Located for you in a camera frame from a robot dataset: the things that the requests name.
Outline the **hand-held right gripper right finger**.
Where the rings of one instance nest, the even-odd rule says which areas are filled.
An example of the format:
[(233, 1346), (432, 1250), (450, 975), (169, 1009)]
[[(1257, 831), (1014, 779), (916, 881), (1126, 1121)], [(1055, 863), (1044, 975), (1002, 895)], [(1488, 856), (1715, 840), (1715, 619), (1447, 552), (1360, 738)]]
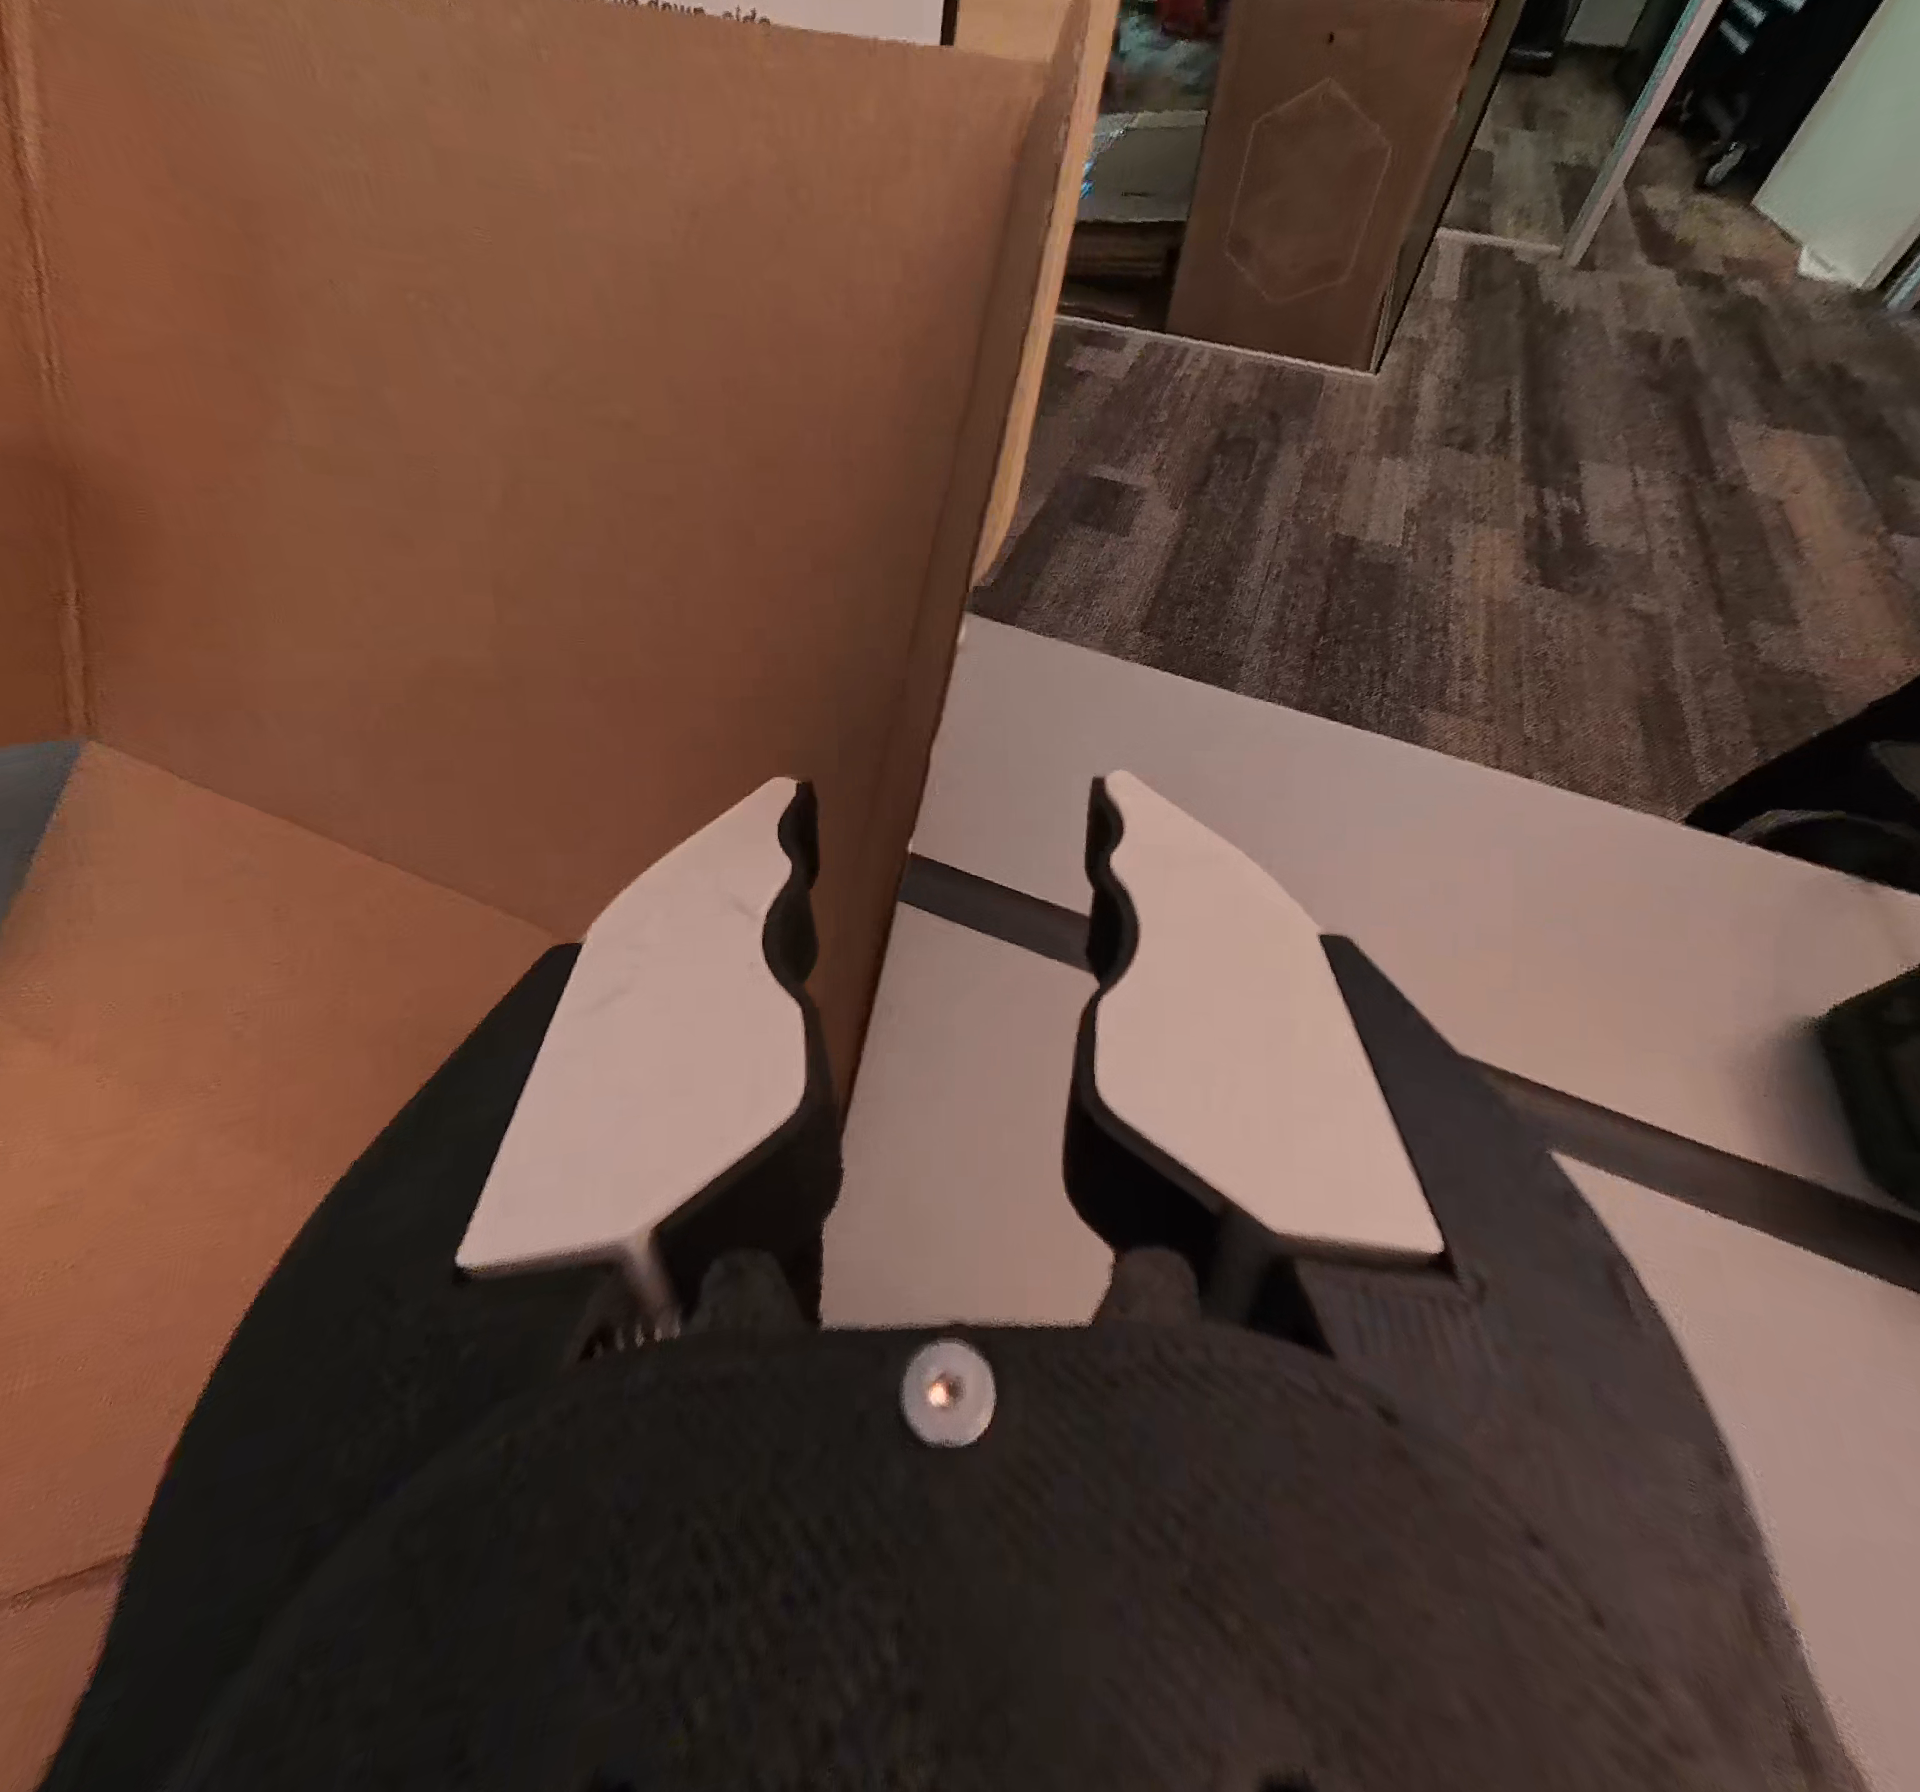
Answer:
[(1440, 1268), (1436, 1213), (1302, 906), (1129, 770), (1090, 782), (1085, 862), (1075, 1215), (1113, 1253), (1177, 1253), (1228, 1322), (1276, 1317), (1302, 1259)]

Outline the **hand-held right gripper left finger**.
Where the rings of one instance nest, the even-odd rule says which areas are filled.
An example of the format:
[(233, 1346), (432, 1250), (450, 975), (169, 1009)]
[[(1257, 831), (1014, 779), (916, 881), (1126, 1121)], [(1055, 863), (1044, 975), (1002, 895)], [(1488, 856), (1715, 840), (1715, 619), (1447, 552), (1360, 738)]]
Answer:
[(809, 997), (818, 797), (774, 776), (594, 919), (455, 1247), (466, 1278), (610, 1266), (643, 1330), (761, 1250), (818, 1309), (835, 1092)]

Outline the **brown cardboard mailer box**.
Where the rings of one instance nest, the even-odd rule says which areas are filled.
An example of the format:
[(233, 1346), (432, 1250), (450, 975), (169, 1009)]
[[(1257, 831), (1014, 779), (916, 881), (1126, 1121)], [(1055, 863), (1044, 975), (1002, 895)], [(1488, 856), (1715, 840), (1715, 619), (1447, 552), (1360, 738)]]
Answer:
[(239, 1317), (492, 1005), (767, 776), (836, 1089), (1087, 0), (3, 0), (3, 1787)]

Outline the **tall cardboard box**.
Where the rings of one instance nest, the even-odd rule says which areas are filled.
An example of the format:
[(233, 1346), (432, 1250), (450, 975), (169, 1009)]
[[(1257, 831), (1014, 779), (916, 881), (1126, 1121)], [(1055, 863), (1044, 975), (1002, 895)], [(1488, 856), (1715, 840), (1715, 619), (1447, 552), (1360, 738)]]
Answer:
[(1164, 330), (1373, 373), (1523, 0), (1229, 0)]

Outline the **black bag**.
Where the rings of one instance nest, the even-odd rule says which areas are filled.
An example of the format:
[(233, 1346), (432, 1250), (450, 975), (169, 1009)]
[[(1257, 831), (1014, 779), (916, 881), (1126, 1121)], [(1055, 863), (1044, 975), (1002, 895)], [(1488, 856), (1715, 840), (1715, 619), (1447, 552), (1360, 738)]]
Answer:
[(1684, 827), (1917, 894), (1917, 677), (1692, 805)]

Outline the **flat cardboard sheet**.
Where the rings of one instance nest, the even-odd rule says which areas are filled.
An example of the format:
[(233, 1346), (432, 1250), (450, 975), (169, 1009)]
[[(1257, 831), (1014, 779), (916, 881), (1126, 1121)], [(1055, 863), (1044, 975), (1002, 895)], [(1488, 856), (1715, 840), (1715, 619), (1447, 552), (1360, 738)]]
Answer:
[(1111, 111), (1090, 130), (1068, 245), (1074, 283), (1156, 283), (1177, 258), (1197, 177), (1200, 107)]

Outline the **white cabinet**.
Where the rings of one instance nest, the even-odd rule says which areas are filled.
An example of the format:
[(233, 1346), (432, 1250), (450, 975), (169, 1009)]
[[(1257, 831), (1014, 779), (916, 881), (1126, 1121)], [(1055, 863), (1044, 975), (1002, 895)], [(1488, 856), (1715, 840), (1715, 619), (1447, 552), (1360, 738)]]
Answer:
[(1885, 283), (1917, 245), (1917, 0), (1882, 0), (1754, 206), (1840, 285)]

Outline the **black wheeled rack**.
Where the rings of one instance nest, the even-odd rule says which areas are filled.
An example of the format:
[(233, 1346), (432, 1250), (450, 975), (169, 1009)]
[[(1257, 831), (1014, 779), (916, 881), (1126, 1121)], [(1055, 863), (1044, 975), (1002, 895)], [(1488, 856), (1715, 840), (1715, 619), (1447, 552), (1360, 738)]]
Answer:
[(1837, 63), (1840, 0), (1721, 0), (1671, 97), (1695, 190), (1759, 177)]

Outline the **white partition post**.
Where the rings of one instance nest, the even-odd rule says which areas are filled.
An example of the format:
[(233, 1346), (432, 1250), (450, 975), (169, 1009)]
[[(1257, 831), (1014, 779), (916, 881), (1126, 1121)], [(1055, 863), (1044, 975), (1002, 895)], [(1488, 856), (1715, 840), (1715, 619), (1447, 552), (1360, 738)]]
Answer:
[(1622, 193), (1634, 161), (1642, 155), (1651, 129), (1657, 126), (1666, 103), (1671, 98), (1686, 63), (1692, 61), (1695, 46), (1712, 24), (1721, 0), (1686, 0), (1679, 13), (1671, 33), (1666, 36), (1663, 49), (1657, 52), (1651, 71), (1642, 79), (1636, 98), (1629, 106), (1629, 113), (1620, 126), (1615, 146), (1609, 149), (1593, 187), (1588, 190), (1575, 219), (1570, 221), (1567, 238), (1558, 247), (1558, 269), (1580, 269), (1596, 242), (1600, 221)]

